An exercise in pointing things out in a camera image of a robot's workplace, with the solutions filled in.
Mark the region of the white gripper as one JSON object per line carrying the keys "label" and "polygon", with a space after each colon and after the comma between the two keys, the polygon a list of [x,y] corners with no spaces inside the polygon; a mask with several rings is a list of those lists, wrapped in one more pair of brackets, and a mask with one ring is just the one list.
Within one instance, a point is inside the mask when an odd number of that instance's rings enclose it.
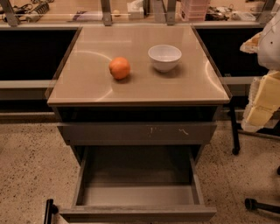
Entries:
{"label": "white gripper", "polygon": [[255,77],[250,85],[241,128],[247,132],[257,132],[280,108],[280,10],[266,24],[262,33],[258,32],[245,41],[240,50],[257,53],[258,63],[269,71],[262,78]]}

